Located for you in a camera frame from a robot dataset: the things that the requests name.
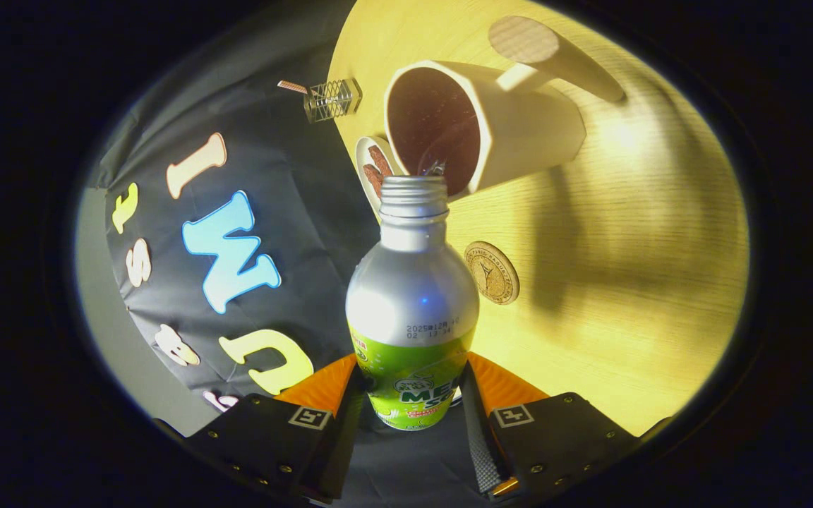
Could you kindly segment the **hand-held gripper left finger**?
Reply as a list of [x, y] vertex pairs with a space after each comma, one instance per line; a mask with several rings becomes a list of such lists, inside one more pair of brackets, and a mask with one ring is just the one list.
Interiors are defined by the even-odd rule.
[[184, 437], [156, 425], [217, 469], [293, 504], [329, 504], [343, 485], [363, 407], [357, 358], [336, 360], [276, 397], [251, 394]]

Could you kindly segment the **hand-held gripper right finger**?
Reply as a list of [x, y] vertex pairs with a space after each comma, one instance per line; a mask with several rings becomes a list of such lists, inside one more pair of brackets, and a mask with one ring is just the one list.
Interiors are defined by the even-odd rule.
[[477, 353], [467, 355], [460, 389], [478, 491], [493, 504], [606, 496], [628, 482], [670, 422], [633, 434], [582, 395], [548, 395]]

